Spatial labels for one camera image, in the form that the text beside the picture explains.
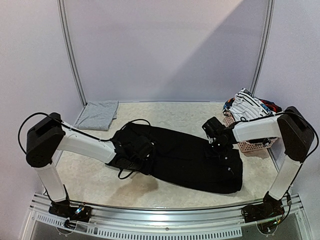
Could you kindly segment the black shirt with buttons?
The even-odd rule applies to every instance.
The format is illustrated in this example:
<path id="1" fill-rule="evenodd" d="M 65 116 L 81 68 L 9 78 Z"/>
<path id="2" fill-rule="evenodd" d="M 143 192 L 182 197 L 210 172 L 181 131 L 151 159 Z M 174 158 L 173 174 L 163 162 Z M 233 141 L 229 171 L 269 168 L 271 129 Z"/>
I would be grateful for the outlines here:
<path id="1" fill-rule="evenodd" d="M 237 149 L 226 155 L 211 150 L 203 138 L 146 124 L 127 123 L 112 138 L 121 142 L 146 136 L 154 143 L 151 176 L 185 188 L 215 194 L 231 194 L 243 185 L 243 162 Z"/>

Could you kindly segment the grey tank top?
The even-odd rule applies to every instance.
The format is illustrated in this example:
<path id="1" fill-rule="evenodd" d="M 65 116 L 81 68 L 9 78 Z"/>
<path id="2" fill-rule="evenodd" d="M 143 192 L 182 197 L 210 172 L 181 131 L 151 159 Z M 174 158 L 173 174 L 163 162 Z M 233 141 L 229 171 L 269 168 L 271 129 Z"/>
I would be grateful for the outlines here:
<path id="1" fill-rule="evenodd" d="M 108 131 L 117 118 L 118 107 L 117 100 L 89 101 L 75 127 L 79 130 Z"/>

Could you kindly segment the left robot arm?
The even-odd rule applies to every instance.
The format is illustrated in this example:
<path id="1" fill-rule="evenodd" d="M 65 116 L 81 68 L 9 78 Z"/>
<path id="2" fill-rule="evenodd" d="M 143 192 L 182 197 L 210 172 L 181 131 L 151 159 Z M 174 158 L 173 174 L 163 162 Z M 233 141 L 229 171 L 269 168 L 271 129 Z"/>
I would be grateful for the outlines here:
<path id="1" fill-rule="evenodd" d="M 27 132 L 25 157 L 36 170 L 55 209 L 63 216 L 74 213 L 68 192 L 53 162 L 56 152 L 71 152 L 98 160 L 108 167 L 137 172 L 155 154 L 155 145 L 147 136 L 132 141 L 100 139 L 64 122 L 59 113 L 42 113 L 44 117 Z"/>

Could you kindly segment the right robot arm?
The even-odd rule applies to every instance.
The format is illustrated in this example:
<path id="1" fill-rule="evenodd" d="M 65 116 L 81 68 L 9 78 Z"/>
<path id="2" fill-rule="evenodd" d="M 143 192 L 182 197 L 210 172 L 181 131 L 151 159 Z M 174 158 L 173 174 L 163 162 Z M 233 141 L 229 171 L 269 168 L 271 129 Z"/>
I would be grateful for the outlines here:
<path id="1" fill-rule="evenodd" d="M 232 145 L 261 140 L 263 145 L 268 140 L 280 140 L 284 146 L 284 162 L 266 193 L 270 199 L 259 206 L 262 218 L 269 218 L 278 210 L 278 203 L 295 181 L 305 160 L 317 149 L 319 136 L 313 126 L 294 106 L 284 111 L 251 120 L 236 121 L 225 126 L 216 117 L 207 120 L 202 129 L 212 148 L 222 153 Z"/>

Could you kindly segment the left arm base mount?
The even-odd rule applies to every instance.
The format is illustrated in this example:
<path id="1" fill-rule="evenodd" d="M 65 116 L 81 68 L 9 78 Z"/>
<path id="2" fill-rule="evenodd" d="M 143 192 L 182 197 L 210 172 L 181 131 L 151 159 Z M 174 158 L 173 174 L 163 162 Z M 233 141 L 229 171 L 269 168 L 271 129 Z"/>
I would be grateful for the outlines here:
<path id="1" fill-rule="evenodd" d="M 51 202 L 48 212 L 51 215 L 69 219 L 70 221 L 80 221 L 88 223 L 93 208 L 83 203 L 72 206 L 69 200 L 61 202 Z"/>

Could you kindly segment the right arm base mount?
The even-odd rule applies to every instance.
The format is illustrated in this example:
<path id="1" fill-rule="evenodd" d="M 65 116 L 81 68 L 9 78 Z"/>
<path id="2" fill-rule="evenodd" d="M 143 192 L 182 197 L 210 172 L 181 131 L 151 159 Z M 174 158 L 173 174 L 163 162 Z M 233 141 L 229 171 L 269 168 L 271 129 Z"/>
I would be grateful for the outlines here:
<path id="1" fill-rule="evenodd" d="M 282 223 L 289 215 L 291 211 L 291 205 L 288 210 L 285 211 L 284 205 L 279 202 L 263 202 L 260 204 L 249 204 L 241 209 L 241 215 L 244 218 L 245 223 L 267 222 L 270 221 L 272 226 L 277 226 Z"/>

